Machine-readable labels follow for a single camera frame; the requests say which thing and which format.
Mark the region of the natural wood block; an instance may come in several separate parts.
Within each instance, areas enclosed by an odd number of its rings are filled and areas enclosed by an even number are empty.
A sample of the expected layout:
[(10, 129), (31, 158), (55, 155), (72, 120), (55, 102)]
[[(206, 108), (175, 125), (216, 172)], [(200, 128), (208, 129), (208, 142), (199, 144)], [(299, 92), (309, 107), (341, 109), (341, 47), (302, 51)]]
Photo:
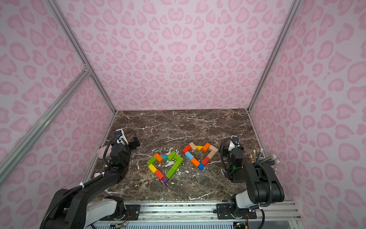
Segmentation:
[(189, 146), (191, 147), (190, 151), (192, 151), (192, 152), (197, 151), (197, 146), (193, 142), (189, 143)]
[(211, 151), (214, 151), (214, 152), (218, 152), (218, 148), (216, 148), (215, 146), (213, 146), (213, 145), (210, 145), (210, 147), (209, 147), (209, 149), (211, 150)]
[(216, 151), (211, 151), (208, 155), (207, 155), (207, 157), (211, 160), (215, 155), (216, 155)]

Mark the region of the green block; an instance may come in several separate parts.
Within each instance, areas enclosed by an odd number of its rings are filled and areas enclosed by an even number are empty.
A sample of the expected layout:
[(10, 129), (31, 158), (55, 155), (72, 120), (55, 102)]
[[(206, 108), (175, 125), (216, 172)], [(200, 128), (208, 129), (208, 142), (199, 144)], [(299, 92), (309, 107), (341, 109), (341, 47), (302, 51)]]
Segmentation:
[(176, 168), (176, 167), (172, 167), (172, 168), (169, 170), (169, 172), (166, 174), (166, 177), (167, 177), (168, 179), (171, 179), (171, 178), (172, 178), (172, 176), (175, 174), (176, 170), (177, 170), (177, 168)]
[(175, 172), (182, 164), (182, 160), (176, 160), (175, 164), (172, 167), (173, 172)]
[(151, 159), (147, 161), (147, 165), (151, 165), (157, 162), (157, 159), (155, 156), (153, 156)]
[(172, 151), (170, 154), (169, 154), (169, 156), (167, 157), (167, 159), (169, 160), (169, 161), (173, 161), (173, 159), (174, 159), (174, 156), (176, 155), (176, 152), (174, 152), (174, 151)]
[(178, 154), (176, 154), (174, 156), (174, 160), (176, 160), (176, 163), (178, 163), (180, 165), (180, 164), (182, 164), (184, 159), (182, 157), (180, 157)]

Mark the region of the orange block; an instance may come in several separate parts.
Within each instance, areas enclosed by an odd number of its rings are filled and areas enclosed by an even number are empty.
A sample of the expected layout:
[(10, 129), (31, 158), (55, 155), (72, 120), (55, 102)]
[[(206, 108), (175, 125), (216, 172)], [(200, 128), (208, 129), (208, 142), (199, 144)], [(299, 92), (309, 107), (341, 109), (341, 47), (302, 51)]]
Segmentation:
[(200, 162), (196, 158), (191, 159), (191, 163), (197, 168), (200, 165)]
[(159, 155), (158, 153), (156, 153), (154, 155), (154, 157), (156, 158), (156, 160), (159, 162), (159, 163), (162, 163), (164, 161), (163, 157), (161, 155)]
[(211, 146), (211, 144), (210, 144), (210, 143), (206, 143), (206, 144), (202, 147), (202, 151), (206, 153), (206, 152), (208, 151), (208, 149), (210, 148), (210, 146)]

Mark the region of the red block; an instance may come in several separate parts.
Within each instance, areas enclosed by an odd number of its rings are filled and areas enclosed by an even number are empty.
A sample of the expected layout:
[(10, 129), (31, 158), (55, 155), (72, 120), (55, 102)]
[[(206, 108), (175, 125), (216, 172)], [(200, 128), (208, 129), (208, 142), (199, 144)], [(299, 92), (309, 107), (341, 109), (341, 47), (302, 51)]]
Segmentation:
[(209, 157), (205, 157), (203, 160), (202, 160), (202, 164), (204, 165), (204, 166), (206, 166), (207, 165), (207, 163), (210, 161), (210, 158)]
[(154, 173), (160, 180), (163, 180), (165, 177), (160, 170), (156, 170)]
[(190, 151), (192, 148), (191, 148), (191, 146), (190, 145), (187, 145), (183, 150), (182, 150), (182, 152), (184, 153), (184, 154), (186, 154), (188, 151)]

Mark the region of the blue cube block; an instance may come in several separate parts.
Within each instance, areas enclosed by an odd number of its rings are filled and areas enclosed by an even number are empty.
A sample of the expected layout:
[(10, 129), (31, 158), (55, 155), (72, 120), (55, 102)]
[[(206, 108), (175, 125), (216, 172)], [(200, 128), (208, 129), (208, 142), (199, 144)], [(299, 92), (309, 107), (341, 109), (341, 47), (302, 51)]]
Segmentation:
[(200, 163), (199, 166), (197, 167), (200, 171), (203, 171), (205, 168), (205, 165)]

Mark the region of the green block bottom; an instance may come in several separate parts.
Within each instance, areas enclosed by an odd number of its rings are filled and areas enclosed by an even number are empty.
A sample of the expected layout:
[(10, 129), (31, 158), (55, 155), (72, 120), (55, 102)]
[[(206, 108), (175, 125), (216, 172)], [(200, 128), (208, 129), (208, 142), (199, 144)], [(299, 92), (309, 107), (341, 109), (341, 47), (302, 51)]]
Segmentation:
[(172, 167), (173, 172), (175, 172), (182, 164), (182, 160), (176, 160), (175, 164)]

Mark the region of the purple cube block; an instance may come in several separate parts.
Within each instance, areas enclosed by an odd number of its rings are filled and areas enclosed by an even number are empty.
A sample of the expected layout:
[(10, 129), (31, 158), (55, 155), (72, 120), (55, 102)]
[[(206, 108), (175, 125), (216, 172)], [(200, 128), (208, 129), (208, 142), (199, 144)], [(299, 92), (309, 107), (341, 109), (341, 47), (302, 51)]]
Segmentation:
[(168, 181), (169, 181), (169, 178), (168, 178), (168, 177), (164, 176), (164, 177), (162, 178), (162, 182), (163, 182), (163, 183), (167, 184), (167, 183), (168, 183)]

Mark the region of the light blue block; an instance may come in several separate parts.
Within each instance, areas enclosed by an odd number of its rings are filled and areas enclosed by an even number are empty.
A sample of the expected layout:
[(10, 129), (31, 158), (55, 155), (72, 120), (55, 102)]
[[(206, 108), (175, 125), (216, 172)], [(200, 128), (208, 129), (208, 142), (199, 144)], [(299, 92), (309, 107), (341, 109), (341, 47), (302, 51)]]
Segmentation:
[(186, 156), (189, 160), (192, 160), (192, 159), (194, 158), (194, 156), (193, 156), (189, 151), (187, 151), (187, 152), (185, 153), (185, 156)]

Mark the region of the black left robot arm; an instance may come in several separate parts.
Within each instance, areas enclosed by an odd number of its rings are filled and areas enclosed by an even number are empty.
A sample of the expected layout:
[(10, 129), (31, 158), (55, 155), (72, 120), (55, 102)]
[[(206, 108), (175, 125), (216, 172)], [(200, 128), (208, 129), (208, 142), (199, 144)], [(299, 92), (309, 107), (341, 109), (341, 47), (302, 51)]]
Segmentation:
[(131, 151), (140, 146), (136, 134), (132, 142), (123, 139), (122, 130), (115, 132), (111, 160), (99, 176), (72, 189), (61, 189), (54, 195), (40, 224), (41, 229), (82, 229), (86, 226), (87, 205), (104, 190), (121, 182), (130, 165)]

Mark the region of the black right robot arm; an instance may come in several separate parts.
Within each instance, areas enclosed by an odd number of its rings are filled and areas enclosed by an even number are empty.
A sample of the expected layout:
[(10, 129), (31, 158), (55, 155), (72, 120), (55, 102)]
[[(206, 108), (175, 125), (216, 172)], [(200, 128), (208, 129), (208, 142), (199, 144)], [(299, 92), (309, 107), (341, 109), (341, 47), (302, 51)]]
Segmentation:
[(239, 137), (226, 138), (219, 148), (224, 165), (224, 176), (232, 183), (244, 183), (246, 190), (234, 194), (228, 203), (216, 205), (219, 219), (254, 219), (255, 210), (283, 202), (285, 192), (278, 180), (274, 165), (276, 155), (265, 157), (264, 150), (254, 151), (250, 162), (245, 162), (244, 147)]

